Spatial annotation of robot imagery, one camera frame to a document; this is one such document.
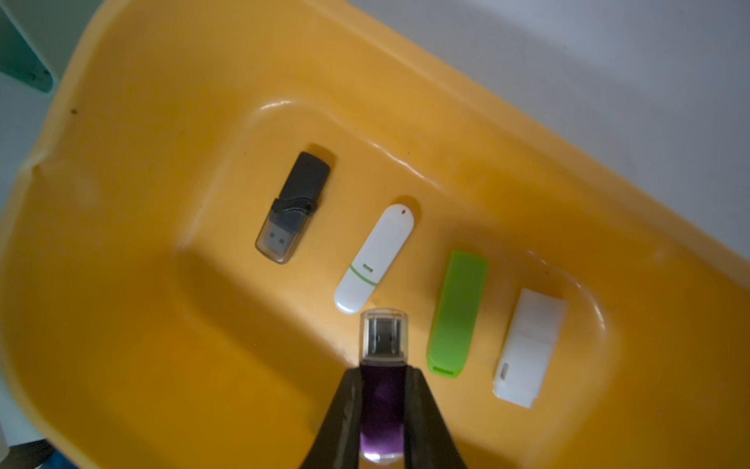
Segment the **purple usb drive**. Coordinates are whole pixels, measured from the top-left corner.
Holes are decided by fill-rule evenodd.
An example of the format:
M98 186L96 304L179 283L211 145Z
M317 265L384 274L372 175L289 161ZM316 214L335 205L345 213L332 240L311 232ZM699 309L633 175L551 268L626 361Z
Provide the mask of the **purple usb drive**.
M408 317L390 309L361 315L361 454L379 465L404 457L404 382Z

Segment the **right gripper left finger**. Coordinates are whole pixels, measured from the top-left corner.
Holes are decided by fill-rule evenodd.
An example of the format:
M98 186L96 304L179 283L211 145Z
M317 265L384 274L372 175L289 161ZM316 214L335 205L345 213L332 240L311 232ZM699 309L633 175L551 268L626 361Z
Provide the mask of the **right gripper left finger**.
M361 458L363 375L346 369L302 469L358 469Z

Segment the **white green-stripe usb drive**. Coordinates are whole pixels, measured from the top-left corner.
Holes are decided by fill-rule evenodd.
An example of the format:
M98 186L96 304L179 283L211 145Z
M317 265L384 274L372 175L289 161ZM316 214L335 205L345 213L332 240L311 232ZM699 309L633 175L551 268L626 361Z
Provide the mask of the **white green-stripe usb drive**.
M334 293L337 309L359 313L375 291L415 225L411 210L403 204L389 206L349 265Z

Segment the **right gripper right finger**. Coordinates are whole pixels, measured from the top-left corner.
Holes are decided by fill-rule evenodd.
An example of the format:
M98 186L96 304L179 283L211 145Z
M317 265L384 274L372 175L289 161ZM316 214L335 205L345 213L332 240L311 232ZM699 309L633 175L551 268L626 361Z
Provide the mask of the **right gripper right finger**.
M424 373L411 365L405 372L404 460L406 468L467 469Z

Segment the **translucent white usb drive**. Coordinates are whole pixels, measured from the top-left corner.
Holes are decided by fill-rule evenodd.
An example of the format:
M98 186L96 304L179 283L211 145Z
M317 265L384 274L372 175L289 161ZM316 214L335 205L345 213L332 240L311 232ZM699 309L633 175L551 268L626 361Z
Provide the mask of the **translucent white usb drive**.
M492 382L497 398L522 408L533 406L565 314L564 300L530 289L521 291Z

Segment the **black clear-cap usb drive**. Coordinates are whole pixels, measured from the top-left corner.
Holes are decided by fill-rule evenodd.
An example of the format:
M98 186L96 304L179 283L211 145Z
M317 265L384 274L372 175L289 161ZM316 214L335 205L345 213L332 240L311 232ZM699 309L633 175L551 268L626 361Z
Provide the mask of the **black clear-cap usb drive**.
M277 264L289 261L318 210L330 172L328 163L300 152L255 242L265 257Z

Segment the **green usb drive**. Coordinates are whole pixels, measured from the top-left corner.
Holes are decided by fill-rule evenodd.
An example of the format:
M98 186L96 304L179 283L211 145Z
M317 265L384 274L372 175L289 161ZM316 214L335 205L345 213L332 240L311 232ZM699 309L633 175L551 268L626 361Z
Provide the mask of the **green usb drive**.
M461 250L449 255L426 353L432 373L456 378L463 371L487 278L486 258Z

